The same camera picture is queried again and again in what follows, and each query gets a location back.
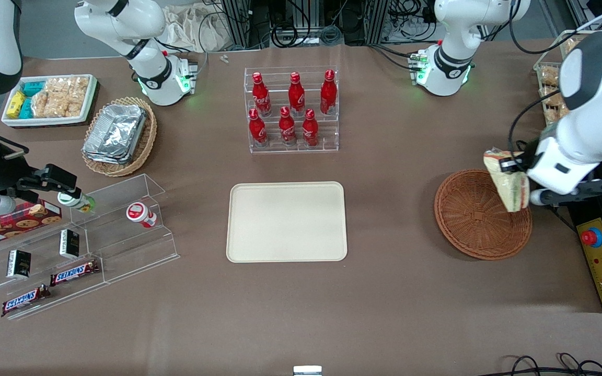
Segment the beige tray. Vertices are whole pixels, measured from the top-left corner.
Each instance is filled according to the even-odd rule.
[[[341,261],[346,255],[341,183],[237,184],[231,189],[229,261]]]

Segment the brown tabletop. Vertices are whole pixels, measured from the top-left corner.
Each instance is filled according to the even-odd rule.
[[[459,253],[433,217],[446,176],[506,147],[513,117],[537,97],[537,56],[484,43],[468,83],[439,98],[368,48],[228,55],[229,65],[211,55],[196,95],[154,107],[158,136],[139,170],[168,192],[161,205],[181,258],[28,319],[0,319],[0,374],[282,375],[318,364],[327,375],[472,375],[508,369],[511,355],[558,366],[560,351],[602,362],[602,314],[577,235],[552,213],[533,208],[528,245],[498,262]],[[251,156],[244,67],[322,64],[341,69],[341,150]],[[26,76],[78,73],[102,84],[98,108],[142,96],[122,58],[25,67]],[[544,125],[535,107],[516,136]],[[0,124],[31,148],[29,164],[60,165],[84,191],[115,183],[85,166],[84,132]],[[229,190],[281,181],[344,186],[344,260],[227,260]]]

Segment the acrylic display shelf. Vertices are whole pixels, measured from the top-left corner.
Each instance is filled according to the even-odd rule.
[[[338,89],[336,97],[336,113],[333,115],[324,115],[320,112],[320,89],[325,81],[325,71],[332,69],[336,72],[335,83]],[[252,135],[248,129],[248,110],[255,108],[255,101],[252,96],[252,74],[260,72],[263,82],[268,87],[271,97],[271,116],[262,117],[265,123],[266,133],[269,138],[267,147],[258,148],[254,145]],[[316,147],[310,148],[303,141],[303,117],[294,117],[294,130],[296,133],[296,145],[288,147],[282,143],[278,121],[280,120],[280,108],[283,105],[289,106],[289,97],[287,91],[290,88],[290,73],[299,72],[301,75],[301,85],[303,85],[306,96],[306,109],[315,111],[319,131],[319,143]],[[248,134],[248,145],[253,154],[268,152],[330,152],[339,150],[339,102],[341,98],[341,86],[339,84],[339,71],[336,66],[306,66],[306,67],[258,67],[246,68],[244,76],[244,94],[246,102],[246,111],[244,112],[246,121],[246,132]]]
[[[147,174],[141,174],[100,190],[88,193],[96,205],[91,213],[64,209],[70,222],[53,226],[50,231],[40,231],[19,241],[12,238],[0,247],[0,295],[2,302],[32,291],[40,284],[50,285],[50,275],[66,271],[74,266],[96,260],[100,270],[74,280],[49,287],[50,297],[16,309],[6,315],[19,319],[29,314],[47,310],[73,298],[85,295],[97,288],[177,259],[171,231],[163,224],[160,207],[155,200],[165,191]],[[157,214],[152,228],[127,219],[129,204],[143,202]],[[60,256],[60,232],[70,229],[79,234],[79,258],[70,260]],[[29,278],[15,280],[6,277],[10,250],[31,253]]]

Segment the wicker basket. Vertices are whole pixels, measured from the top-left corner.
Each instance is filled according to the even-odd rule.
[[[153,143],[155,143],[155,136],[157,136],[157,120],[155,119],[155,114],[153,113],[153,109],[150,108],[150,105],[147,104],[144,100],[139,98],[120,98],[115,99],[110,102],[110,104],[123,104],[123,105],[139,105],[139,107],[145,109],[146,111],[146,119],[144,123],[143,131],[141,131],[141,136],[138,139],[138,145],[136,145],[136,150],[134,151],[134,157],[132,161],[125,164],[114,164],[114,163],[104,163],[97,162],[95,160],[88,159],[83,155],[83,160],[85,160],[85,164],[88,165],[90,170],[105,174],[106,176],[110,176],[113,178],[117,178],[120,176],[125,176],[127,174],[131,174],[134,171],[138,170],[143,166],[145,160],[148,159],[151,150],[153,150]],[[102,113],[104,106],[99,112],[93,117],[90,128],[88,128],[87,134],[85,135],[85,140],[88,139],[92,129],[94,128],[94,123],[99,115]]]
[[[486,170],[451,174],[438,188],[435,219],[452,245],[482,260],[517,254],[532,231],[528,208],[509,213]]]

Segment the red cap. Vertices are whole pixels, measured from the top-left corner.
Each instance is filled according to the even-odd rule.
[[[336,78],[336,72],[334,72],[332,69],[327,69],[325,72],[325,79],[327,81],[333,81],[334,78]]]

